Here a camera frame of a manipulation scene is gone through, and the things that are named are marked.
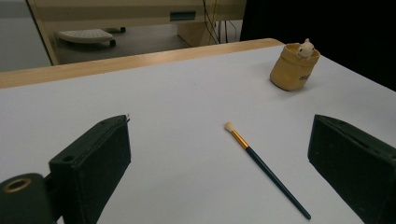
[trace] screw hole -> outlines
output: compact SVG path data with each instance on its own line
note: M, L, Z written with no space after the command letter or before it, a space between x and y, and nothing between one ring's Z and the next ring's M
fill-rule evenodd
M63 161L72 161L74 159L74 156L66 156Z
M32 180L30 178L21 178L9 182L3 189L5 193L12 193L26 188Z

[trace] paintbrush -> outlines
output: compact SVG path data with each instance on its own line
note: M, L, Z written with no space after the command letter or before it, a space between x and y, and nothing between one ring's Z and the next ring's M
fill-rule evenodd
M262 170L270 177L270 179L276 184L276 186L288 197L288 199L297 207L297 209L309 220L311 215L303 208L303 206L294 198L294 196L289 192L289 190L280 182L276 175L270 170L270 168L264 163L264 161L254 152L254 150L248 145L245 139L239 135L239 133L233 127L231 122L227 122L224 127L228 132L230 132L233 137L239 142L242 148L247 152L247 154L253 159Z

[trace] white object on floor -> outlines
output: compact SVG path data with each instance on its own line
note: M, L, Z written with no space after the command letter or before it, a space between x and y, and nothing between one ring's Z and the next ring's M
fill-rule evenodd
M116 40L113 35L101 29L61 31L57 35L59 38L71 43L96 44L109 41L111 47L116 46Z

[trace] brush bristles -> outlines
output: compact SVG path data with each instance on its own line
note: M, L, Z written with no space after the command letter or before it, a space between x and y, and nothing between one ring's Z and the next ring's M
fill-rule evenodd
M224 128L228 131L228 132L232 132L234 130L233 124L228 121L227 123L225 123Z

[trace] dark green brush handle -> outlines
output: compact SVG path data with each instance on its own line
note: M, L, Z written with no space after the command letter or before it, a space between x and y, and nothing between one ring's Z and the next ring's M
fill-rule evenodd
M289 200L297 207L297 209L309 220L311 215L303 208L303 206L294 198L288 189L280 182L276 175L270 170L270 168L264 163L264 161L253 151L251 147L246 148L247 154L262 168L262 170L271 178L271 180L277 185L277 187L289 198Z

